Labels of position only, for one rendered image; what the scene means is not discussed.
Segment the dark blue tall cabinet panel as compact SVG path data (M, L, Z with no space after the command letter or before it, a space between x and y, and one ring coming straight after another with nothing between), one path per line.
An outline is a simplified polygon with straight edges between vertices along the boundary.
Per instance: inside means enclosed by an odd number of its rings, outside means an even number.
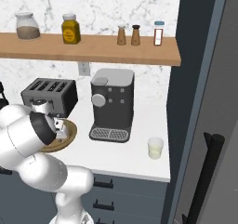
M171 179L165 193L161 224L173 224L188 160L189 125L215 0L180 0L176 39L181 64L173 67L167 96Z

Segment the glass of lemonade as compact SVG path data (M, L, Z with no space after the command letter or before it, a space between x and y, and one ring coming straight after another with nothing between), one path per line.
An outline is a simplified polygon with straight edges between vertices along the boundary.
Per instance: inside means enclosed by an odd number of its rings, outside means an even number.
M164 141L159 137L152 137L148 140L148 154L152 159L159 159L164 147Z

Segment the wooden shaker with white top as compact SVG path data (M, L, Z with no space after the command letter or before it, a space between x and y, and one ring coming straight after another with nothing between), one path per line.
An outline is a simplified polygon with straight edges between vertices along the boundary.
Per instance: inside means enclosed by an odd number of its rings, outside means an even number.
M118 46L126 45L125 25L118 26L117 45Z

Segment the black kettle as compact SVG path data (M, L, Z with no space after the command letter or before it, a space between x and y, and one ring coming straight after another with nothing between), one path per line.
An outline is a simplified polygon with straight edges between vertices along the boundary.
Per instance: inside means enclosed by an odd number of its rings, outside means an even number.
M1 110L2 108L4 108L5 106L7 106L9 104L9 102L6 99L6 96L4 94L4 87L1 82L0 82L0 95L1 95L1 98L0 98L0 110Z

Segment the yellow jar with white lid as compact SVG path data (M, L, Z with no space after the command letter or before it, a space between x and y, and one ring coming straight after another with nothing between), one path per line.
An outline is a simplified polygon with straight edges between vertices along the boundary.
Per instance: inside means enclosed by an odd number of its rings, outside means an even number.
M76 45L81 41L80 27L73 13L63 14L61 25L63 42L65 44Z

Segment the grey fridge door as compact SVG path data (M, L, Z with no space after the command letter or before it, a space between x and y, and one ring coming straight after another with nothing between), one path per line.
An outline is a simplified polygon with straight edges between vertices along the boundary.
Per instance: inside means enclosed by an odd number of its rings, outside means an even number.
M195 224L238 224L238 0L225 0L175 224L189 215L213 134L225 142Z

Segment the white wall socket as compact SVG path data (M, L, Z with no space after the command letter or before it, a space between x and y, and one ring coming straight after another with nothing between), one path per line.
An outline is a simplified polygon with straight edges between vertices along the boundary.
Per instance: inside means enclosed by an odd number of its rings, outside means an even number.
M88 62L78 62L78 70L81 76L89 76L90 75L90 65Z

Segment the black four-slot toaster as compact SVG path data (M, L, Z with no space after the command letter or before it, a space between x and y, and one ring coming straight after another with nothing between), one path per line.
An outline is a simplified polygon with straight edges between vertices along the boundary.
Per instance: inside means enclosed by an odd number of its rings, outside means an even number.
M60 118L67 118L78 101L74 80L36 78L20 94L26 106L33 100L49 101Z

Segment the white spice bottle blue lid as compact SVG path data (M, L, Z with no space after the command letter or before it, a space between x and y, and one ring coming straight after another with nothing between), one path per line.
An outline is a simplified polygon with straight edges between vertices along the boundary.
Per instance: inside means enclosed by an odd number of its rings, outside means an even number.
M165 23L157 20L154 23L154 44L160 46L162 44Z

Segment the wooden shaker with dark top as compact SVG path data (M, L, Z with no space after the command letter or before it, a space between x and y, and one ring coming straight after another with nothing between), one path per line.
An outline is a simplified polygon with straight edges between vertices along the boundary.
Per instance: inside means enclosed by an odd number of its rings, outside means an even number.
M135 24L132 26L133 32L131 37L131 45L132 46L139 46L140 45L140 38L139 38L139 25Z

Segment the wooden wall shelf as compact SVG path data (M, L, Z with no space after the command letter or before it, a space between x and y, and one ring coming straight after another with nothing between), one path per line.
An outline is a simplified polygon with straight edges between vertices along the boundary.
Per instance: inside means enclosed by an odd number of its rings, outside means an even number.
M141 36L140 45L116 44L113 35L83 35L77 45L65 45L60 34L44 33L39 39L20 40L15 33L0 33L0 58L46 59L82 62L108 62L179 66L181 58L174 37L165 37L160 46L150 36Z

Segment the dark grey coffee machine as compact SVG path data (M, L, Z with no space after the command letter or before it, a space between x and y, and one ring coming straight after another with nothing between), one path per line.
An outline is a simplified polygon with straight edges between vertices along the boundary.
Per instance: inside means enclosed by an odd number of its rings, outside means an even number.
M93 140L129 141L134 117L135 73L128 69L99 69L92 78Z

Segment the glass jar with brown filling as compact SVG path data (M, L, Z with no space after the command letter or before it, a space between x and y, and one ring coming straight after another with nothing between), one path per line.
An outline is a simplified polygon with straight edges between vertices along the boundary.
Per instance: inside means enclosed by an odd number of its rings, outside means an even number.
M16 31L21 40L33 40L40 37L40 31L32 12L19 12L16 14Z

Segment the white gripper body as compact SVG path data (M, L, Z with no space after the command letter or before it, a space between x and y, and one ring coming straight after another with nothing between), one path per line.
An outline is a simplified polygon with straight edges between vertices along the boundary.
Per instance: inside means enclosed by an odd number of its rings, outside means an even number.
M55 117L54 125L56 127L56 132L57 132L56 139L66 139L69 136L68 128L64 124L63 119L59 119L59 118Z

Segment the dark blue drawer front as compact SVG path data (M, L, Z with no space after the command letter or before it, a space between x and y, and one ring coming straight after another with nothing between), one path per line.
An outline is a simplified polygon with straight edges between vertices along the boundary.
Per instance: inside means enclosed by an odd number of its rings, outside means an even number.
M85 194L82 198L85 208L96 209L93 208L93 203L95 203L96 199L99 200L100 204L110 205L113 202L114 211L109 212L138 217L160 218L164 207L164 200L159 198L106 191L92 191L89 194Z
M150 198L165 198L167 184L164 182L136 178L123 178L100 174L95 174L94 178L97 181L102 182L109 182L112 179L113 182L113 189L105 189L93 186L93 189L95 191L113 191L117 193L144 196Z

